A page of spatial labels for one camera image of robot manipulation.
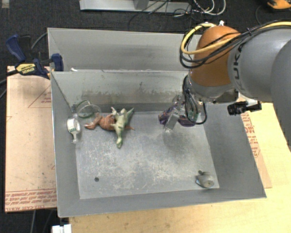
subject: toy dinosaur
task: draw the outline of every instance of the toy dinosaur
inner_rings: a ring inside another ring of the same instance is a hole
[[[93,130],[97,125],[99,125],[104,130],[112,130],[116,132],[117,141],[116,145],[118,148],[121,148],[123,144],[122,132],[124,129],[134,130],[133,127],[128,125],[129,118],[133,113],[134,108],[129,110],[122,109],[118,113],[113,107],[111,107],[112,113],[103,117],[99,113],[96,113],[96,117],[93,122],[90,124],[85,124],[85,128]]]
[[[129,111],[126,111],[126,109],[122,109],[120,113],[118,113],[113,107],[111,107],[111,109],[112,115],[114,116],[116,121],[115,123],[111,124],[111,126],[113,126],[115,129],[117,135],[116,145],[118,148],[120,148],[123,144],[122,133],[129,122],[129,118],[132,115],[134,108]]]

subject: gray carpet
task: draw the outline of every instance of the gray carpet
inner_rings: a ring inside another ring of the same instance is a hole
[[[129,30],[140,32],[173,32],[184,33],[189,26],[203,21],[218,23],[225,21],[227,26],[241,32],[257,25],[255,11],[259,0],[226,0],[226,11],[216,17],[196,15],[193,18],[183,16],[173,18],[165,14],[138,14],[131,21]],[[36,40],[46,32],[47,27],[86,28],[102,30],[127,30],[128,22],[135,13],[128,12],[81,12],[79,0],[10,0],[10,8],[3,9],[0,0],[0,75],[5,73],[6,66],[16,64],[5,46],[11,35],[29,34]],[[291,19],[291,12],[271,12],[261,7],[258,13],[261,22],[274,19]],[[42,40],[36,47],[42,58],[47,58],[47,42]],[[5,214],[4,170],[5,170],[5,115],[6,97],[0,100],[0,233],[29,233],[32,212]],[[49,210],[37,212],[34,232],[41,232],[49,216]],[[52,212],[46,232],[51,225],[59,224],[56,212]]]

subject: green toy dinosaur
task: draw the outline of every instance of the green toy dinosaur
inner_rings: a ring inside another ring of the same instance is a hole
[[[129,122],[129,119],[133,113],[134,108],[132,108],[129,111],[126,111],[126,109],[122,109],[120,113],[118,113],[113,107],[111,107],[111,109],[112,115],[115,119],[115,123],[111,124],[111,126],[114,127],[117,135],[116,145],[118,148],[121,148],[123,144],[122,133]]]

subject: yellow cable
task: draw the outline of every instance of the yellow cable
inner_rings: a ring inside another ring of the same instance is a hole
[[[194,34],[197,30],[201,29],[202,27],[213,27],[213,26],[216,26],[215,24],[212,24],[212,23],[202,23],[202,24],[199,24],[197,25],[195,28],[193,28],[183,39],[182,43],[181,43],[181,51],[184,53],[184,54],[197,54],[197,53],[202,53],[202,52],[205,52],[205,51],[209,51],[209,50],[212,50],[214,48],[217,48],[217,47],[220,47],[222,45],[224,45],[226,42],[230,41],[231,39],[233,38],[229,38],[229,39],[226,39],[226,40],[223,40],[221,42],[218,42],[218,43],[215,43],[213,45],[210,45],[208,47],[205,47],[205,48],[202,48],[202,49],[199,49],[199,50],[194,50],[194,51],[187,51],[184,46],[185,46],[185,43],[188,41],[189,37]],[[266,29],[266,28],[270,28],[270,27],[276,27],[276,26],[291,26],[291,22],[289,21],[286,21],[286,22],[274,22],[274,23],[271,23],[269,25],[266,25],[260,29]]]

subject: clamp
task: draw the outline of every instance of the clamp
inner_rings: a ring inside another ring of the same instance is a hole
[[[64,70],[63,59],[58,53],[53,54],[51,59],[46,61],[40,61],[33,57],[29,35],[19,37],[18,34],[14,34],[6,40],[5,45],[8,51],[18,60],[15,70],[8,72],[8,76],[19,73],[23,76],[36,75],[50,79],[50,73],[43,65],[51,62],[55,65],[55,71]]]

